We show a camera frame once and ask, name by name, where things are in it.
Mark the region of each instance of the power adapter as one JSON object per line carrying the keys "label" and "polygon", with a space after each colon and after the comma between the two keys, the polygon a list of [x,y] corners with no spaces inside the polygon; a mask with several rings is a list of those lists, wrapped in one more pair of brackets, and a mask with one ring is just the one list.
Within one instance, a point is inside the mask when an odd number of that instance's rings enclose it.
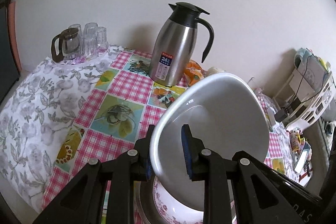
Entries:
{"label": "power adapter", "polygon": [[285,108],[280,109],[278,112],[275,113],[274,118],[277,122],[282,122],[284,119],[288,117]]}

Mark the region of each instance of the white basin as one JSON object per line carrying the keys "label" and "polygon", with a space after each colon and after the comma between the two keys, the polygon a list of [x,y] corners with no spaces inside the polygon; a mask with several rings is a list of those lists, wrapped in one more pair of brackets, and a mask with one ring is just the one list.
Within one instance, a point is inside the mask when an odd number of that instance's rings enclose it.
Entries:
{"label": "white basin", "polygon": [[241,150],[265,160],[269,130],[258,99],[236,75],[218,73],[185,91],[155,126],[150,158],[163,187],[182,204],[203,211],[204,182],[192,182],[186,172],[181,127],[223,158]]}

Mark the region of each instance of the black jug handle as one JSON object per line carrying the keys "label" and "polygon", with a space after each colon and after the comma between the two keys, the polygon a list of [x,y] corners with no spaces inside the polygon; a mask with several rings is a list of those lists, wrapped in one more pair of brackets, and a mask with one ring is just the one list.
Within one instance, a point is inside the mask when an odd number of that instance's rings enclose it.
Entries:
{"label": "black jug handle", "polygon": [[[56,54],[56,48],[55,48],[55,42],[58,40],[58,55]],[[63,36],[61,34],[56,35],[51,42],[51,57],[54,62],[59,63],[63,61],[63,51],[62,51],[62,45],[63,45]]]}
{"label": "black jug handle", "polygon": [[212,43],[213,43],[213,38],[214,38],[214,32],[213,32],[212,26],[208,22],[206,22],[204,19],[198,17],[195,20],[196,20],[197,23],[200,23],[200,24],[204,25],[208,29],[209,34],[210,34],[209,42],[208,42],[207,46],[205,47],[205,50],[202,54],[202,63],[203,63],[204,60],[206,59],[206,57],[208,56],[208,53],[211,49],[211,46],[212,46]]}

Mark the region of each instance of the upside-down glass cup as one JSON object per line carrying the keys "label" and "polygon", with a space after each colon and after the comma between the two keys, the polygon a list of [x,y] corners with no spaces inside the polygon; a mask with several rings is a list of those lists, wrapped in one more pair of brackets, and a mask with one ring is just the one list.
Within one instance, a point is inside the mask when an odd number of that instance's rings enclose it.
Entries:
{"label": "upside-down glass cup", "polygon": [[106,28],[97,27],[95,28],[95,34],[97,36],[97,46],[99,52],[105,52],[109,48],[109,43],[106,38]]}
{"label": "upside-down glass cup", "polygon": [[95,34],[89,34],[83,37],[81,55],[91,58],[98,56],[97,37]]}
{"label": "upside-down glass cup", "polygon": [[95,28],[98,27],[97,23],[91,22],[91,23],[86,23],[84,27],[84,33],[83,36],[85,37],[86,35],[91,35],[95,33]]}
{"label": "upside-down glass cup", "polygon": [[82,26],[81,24],[73,24],[71,26],[68,27],[68,29],[71,29],[71,28],[76,28],[78,29],[78,38],[79,38],[79,41],[82,42]]}

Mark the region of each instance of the label sticker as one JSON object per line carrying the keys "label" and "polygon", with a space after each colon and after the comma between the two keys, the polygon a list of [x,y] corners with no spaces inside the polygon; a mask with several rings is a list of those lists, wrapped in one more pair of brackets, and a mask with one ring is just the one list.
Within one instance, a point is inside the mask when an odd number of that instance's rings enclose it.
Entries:
{"label": "label sticker", "polygon": [[173,60],[173,57],[174,56],[169,55],[165,52],[161,53],[161,57],[160,57],[159,65],[157,66],[155,77],[161,80],[166,79],[171,62]]}

